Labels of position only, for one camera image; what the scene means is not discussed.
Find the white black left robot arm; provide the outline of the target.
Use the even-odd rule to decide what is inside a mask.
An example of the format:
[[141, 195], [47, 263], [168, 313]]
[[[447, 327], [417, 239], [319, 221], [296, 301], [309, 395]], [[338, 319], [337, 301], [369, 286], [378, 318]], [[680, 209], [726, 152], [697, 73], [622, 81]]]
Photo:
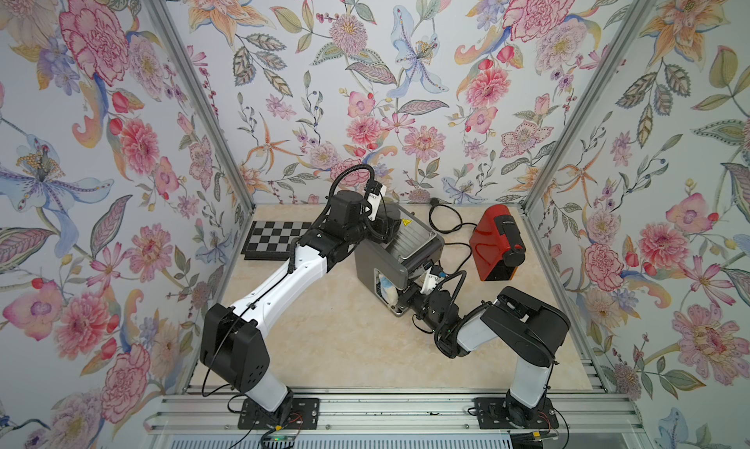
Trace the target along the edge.
[[244, 298], [211, 306], [205, 316], [201, 363], [277, 423], [287, 420], [293, 392], [271, 372], [266, 339], [301, 294], [359, 244], [394, 239], [400, 222], [384, 205], [385, 193], [372, 166], [345, 169], [332, 183], [322, 212], [291, 241], [286, 262]]

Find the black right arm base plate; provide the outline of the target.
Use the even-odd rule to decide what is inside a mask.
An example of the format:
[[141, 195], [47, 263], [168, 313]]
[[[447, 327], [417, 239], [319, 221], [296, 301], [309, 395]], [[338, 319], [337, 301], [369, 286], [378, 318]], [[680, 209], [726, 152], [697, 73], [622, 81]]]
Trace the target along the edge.
[[539, 429], [552, 431], [560, 423], [548, 397], [527, 408], [510, 396], [477, 397], [468, 413], [477, 418], [481, 429]]

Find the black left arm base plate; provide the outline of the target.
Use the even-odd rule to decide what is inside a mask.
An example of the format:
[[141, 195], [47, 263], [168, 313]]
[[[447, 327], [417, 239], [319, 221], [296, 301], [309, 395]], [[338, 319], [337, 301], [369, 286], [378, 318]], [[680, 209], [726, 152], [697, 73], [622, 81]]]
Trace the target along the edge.
[[238, 429], [317, 429], [320, 417], [319, 398], [293, 397], [279, 409], [269, 411], [246, 398], [238, 418]]

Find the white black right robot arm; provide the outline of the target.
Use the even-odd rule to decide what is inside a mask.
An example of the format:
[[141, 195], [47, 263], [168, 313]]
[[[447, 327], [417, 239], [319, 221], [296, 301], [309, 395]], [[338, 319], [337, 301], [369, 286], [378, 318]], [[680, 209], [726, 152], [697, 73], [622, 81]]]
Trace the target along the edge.
[[449, 359], [465, 357], [494, 340], [517, 355], [514, 380], [505, 396], [479, 397], [471, 408], [483, 429], [558, 429], [548, 390], [570, 320], [558, 308], [512, 286], [502, 289], [494, 301], [483, 301], [461, 314], [457, 299], [466, 278], [466, 271], [447, 274], [434, 267], [404, 290], [382, 285], [381, 296], [396, 314], [413, 312], [413, 318], [426, 325], [422, 331]]

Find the grey steel coffee machine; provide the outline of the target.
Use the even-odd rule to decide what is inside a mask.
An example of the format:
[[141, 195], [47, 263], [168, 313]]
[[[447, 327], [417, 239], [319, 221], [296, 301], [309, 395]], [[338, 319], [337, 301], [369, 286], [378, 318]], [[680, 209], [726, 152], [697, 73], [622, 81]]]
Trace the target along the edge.
[[391, 243], [365, 240], [355, 250], [357, 278], [396, 316], [401, 316], [396, 305], [388, 306], [379, 295], [378, 277], [386, 276], [398, 291], [409, 286], [421, 287], [425, 272], [432, 265], [439, 265], [445, 247], [443, 237], [428, 224], [402, 206], [400, 211], [402, 226]]

